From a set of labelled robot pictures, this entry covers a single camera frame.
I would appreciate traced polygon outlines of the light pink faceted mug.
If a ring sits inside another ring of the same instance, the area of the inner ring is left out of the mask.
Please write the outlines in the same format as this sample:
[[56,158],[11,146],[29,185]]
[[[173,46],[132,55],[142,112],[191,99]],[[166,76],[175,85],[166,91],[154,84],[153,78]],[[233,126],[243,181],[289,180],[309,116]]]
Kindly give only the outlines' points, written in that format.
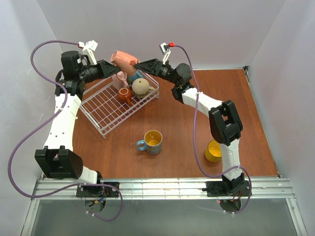
[[127,74],[120,71],[112,76],[113,86],[115,89],[128,88]]

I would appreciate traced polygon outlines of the salmon pink dotted mug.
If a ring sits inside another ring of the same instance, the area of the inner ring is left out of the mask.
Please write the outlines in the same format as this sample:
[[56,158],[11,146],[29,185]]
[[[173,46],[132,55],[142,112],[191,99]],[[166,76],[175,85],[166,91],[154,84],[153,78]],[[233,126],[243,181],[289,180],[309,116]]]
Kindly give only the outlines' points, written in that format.
[[132,76],[136,73],[134,65],[140,62],[136,57],[122,51],[114,51],[110,61],[128,76]]

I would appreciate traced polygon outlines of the small orange cup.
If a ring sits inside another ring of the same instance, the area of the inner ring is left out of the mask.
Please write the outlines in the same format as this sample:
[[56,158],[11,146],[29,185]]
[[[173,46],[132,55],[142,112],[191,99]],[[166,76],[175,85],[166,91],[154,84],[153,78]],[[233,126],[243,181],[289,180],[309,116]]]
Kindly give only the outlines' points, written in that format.
[[121,88],[117,92],[117,98],[120,102],[127,103],[130,107],[132,104],[132,91],[130,88]]

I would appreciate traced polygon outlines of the blue mug with yellow inside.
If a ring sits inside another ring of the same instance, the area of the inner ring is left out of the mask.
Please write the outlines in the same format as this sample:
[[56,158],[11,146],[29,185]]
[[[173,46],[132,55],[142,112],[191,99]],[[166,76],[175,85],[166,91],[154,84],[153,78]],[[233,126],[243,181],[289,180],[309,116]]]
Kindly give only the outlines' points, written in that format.
[[143,140],[136,143],[139,151],[146,151],[150,155],[157,155],[162,149],[162,134],[157,130],[149,130],[145,133]]

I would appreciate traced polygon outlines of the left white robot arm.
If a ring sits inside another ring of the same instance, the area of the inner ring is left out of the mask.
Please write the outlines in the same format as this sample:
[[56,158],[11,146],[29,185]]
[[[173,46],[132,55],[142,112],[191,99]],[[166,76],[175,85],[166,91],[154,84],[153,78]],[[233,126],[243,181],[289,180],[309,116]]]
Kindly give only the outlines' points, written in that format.
[[55,81],[55,115],[43,149],[35,151],[35,160],[48,178],[71,179],[96,184],[99,173],[85,167],[73,152],[73,130],[86,84],[120,72],[120,68],[96,60],[91,49],[67,51],[61,55],[62,70]]

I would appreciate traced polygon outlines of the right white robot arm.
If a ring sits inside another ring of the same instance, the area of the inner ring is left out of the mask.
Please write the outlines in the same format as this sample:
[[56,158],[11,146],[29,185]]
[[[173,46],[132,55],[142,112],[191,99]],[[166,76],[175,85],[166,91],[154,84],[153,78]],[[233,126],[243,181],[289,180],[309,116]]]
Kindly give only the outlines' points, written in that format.
[[238,192],[245,177],[239,157],[239,141],[243,125],[235,104],[231,100],[222,102],[213,99],[200,92],[198,85],[193,86],[190,80],[196,77],[190,64],[180,63],[176,68],[172,68],[167,62],[151,59],[138,62],[133,67],[173,83],[172,94],[176,100],[208,116],[212,137],[218,142],[221,150],[220,186],[227,194]]

